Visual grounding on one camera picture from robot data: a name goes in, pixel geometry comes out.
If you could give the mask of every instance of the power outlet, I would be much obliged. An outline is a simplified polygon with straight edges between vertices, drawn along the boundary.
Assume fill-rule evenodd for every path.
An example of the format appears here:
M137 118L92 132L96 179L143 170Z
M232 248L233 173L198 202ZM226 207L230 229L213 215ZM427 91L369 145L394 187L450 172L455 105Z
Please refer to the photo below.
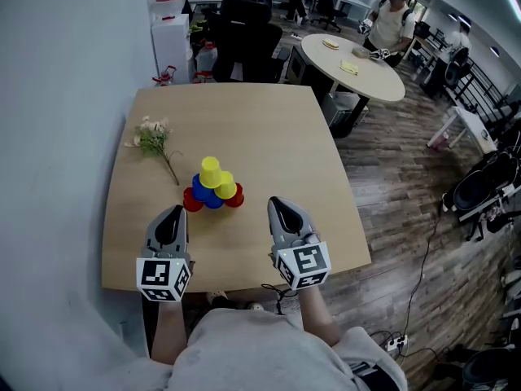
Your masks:
M401 336L397 337L396 339L391 339L387 343L387 351L392 352L393 350L398 349L398 346L401 346L401 348L403 349L403 347L407 345L408 341L409 337L407 335L405 335L403 339L401 338Z

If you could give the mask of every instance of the red cup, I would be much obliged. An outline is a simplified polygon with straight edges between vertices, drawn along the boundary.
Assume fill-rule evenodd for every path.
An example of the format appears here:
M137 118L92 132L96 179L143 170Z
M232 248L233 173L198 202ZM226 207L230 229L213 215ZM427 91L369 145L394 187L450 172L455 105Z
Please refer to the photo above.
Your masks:
M182 197L183 197L182 204L185 206L185 209L187 212L198 212L204 206L204 203L194 199L194 197L192 196L191 187L188 187L187 189L184 190L184 192L182 193Z
M243 203L244 203L243 186L237 182L237 192L235 193L235 195L232 198L225 200L225 204L228 207L239 207Z

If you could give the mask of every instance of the gray wood plank floor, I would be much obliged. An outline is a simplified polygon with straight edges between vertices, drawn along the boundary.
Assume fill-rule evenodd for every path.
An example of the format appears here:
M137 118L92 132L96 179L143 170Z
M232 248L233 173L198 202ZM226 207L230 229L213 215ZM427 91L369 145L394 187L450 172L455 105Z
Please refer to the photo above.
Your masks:
M286 32L280 46L299 44L290 38L294 31L300 36L322 33L317 24L300 29L279 20L281 13L274 11L273 19ZM341 27L341 33L328 33L361 42L356 30ZM396 70L405 84L405 98L399 103L370 102L364 121L347 138L336 141L373 262L331 276L322 292L342 328L363 326L369 333L403 331L441 194L478 159L465 139L453 150L426 148L440 128L448 104L433 102L410 80L412 65L402 63ZM407 330L410 354L431 347L443 357L444 348L457 343L483 349L494 339L492 332L498 329L503 310L500 273L509 265L510 255L519 252L519 239L504 229L486 235L481 243L466 243L467 230L451 213L442 214L424 279L412 302ZM345 252L349 253L349 239ZM259 301L267 310L274 310L274 294L267 290L229 296L237 301ZM283 311L298 311L297 300L285 300ZM377 341L386 337L374 336ZM403 368L410 389L447 389L450 381L431 378L435 364L429 351L407 358Z

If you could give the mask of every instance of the round table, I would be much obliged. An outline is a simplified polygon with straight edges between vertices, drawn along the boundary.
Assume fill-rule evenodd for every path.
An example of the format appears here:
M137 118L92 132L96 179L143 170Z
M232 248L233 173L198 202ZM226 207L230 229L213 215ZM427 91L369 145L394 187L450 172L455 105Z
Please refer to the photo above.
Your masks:
M339 44L339 49L331 49L322 43L324 39ZM352 126L362 113L370 99L385 102L400 101L405 96L404 83L394 69L382 60L361 59L352 54L352 49L361 45L325 33L308 35L302 40L302 50L309 61L331 78L334 83L331 91L342 86L360 95L360 100L351 114L331 127L334 138L345 138L351 133ZM345 72L340 68L342 61L358 66L358 75Z

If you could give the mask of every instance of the blue cup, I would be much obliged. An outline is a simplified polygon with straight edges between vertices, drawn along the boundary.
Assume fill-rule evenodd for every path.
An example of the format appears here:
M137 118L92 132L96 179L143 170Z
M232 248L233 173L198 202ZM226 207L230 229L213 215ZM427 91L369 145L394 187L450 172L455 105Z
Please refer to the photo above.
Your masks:
M210 195L210 198L204 202L206 207L208 207L209 209L219 209L219 207L221 207L224 203L225 201L217 197L213 190L212 194Z
M213 194L212 188L203 187L199 180L199 174L192 178L192 197L197 201L207 201Z

